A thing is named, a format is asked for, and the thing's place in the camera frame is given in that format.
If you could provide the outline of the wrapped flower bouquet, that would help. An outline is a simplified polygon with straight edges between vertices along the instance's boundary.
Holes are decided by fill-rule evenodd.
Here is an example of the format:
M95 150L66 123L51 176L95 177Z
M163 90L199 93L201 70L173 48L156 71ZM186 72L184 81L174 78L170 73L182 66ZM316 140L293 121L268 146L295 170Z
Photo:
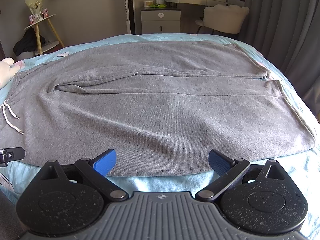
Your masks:
M24 2L31 12L31 15L29 16L31 25L44 19L42 14L43 0L25 0Z

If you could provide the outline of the grey sweatpants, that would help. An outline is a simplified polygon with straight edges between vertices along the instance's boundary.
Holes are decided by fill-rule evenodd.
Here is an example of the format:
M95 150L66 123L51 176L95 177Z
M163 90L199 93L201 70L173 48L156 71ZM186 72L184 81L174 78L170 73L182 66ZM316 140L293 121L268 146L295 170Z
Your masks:
M283 87L235 44L133 42L80 51L15 75L1 146L70 164L109 148L113 176L209 170L216 149L250 161L315 145Z

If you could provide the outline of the black clothes on table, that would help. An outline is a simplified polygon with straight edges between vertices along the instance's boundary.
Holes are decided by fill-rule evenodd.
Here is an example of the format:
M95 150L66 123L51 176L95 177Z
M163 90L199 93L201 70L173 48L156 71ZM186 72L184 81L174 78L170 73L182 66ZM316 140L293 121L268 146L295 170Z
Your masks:
M37 36L34 28L27 29L23 37L13 47L13 51L16 56L20 56L23 52L31 52L37 50Z

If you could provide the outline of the cream shell back chair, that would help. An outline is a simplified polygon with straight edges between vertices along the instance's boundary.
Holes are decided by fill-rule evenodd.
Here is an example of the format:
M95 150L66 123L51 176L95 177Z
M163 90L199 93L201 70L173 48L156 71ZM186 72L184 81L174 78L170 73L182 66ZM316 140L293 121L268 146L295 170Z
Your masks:
M217 31L222 36L238 39L242 24L249 14L249 7L240 7L238 5L221 5L205 7L203 17L196 20L198 25L196 34L200 33L201 28L212 29L212 34Z

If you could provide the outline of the light blue bed sheet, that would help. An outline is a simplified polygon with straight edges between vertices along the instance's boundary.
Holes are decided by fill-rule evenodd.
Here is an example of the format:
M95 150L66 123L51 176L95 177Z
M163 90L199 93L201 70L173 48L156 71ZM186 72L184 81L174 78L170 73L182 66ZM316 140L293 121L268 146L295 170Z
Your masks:
M312 132L315 133L315 146L305 152L278 157L277 160L285 168L293 181L308 201L309 209L306 221L302 227L302 234L308 239L319 239L319 123L308 106L298 96L288 79L267 59L252 46L226 38L209 34L146 34L146 35L120 35L106 38L97 42L84 43L67 47L57 52L25 59L20 64L22 70L32 69L40 64L56 61L60 58L95 47L111 46L132 42L156 41L212 41L219 44L237 44L248 56L260 65L267 68L273 79L279 80L284 94L292 107L305 121ZM214 172L205 172L190 176L177 177L113 177L112 182L124 186L129 192L133 191L191 191L196 193L201 186L217 179Z

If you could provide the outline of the grey curtain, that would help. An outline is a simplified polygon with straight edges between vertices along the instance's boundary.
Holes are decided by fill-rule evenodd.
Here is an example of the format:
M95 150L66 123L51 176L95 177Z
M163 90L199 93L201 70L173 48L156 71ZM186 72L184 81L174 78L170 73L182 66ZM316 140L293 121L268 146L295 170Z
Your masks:
M239 39L257 49L299 96L319 79L319 0L245 0Z

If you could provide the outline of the white bedside drawer cabinet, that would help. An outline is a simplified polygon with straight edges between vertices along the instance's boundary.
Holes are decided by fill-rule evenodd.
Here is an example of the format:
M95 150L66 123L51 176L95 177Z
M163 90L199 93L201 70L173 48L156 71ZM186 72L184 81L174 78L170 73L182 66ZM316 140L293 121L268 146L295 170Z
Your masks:
M181 11L178 9L142 9L142 34L180 33Z

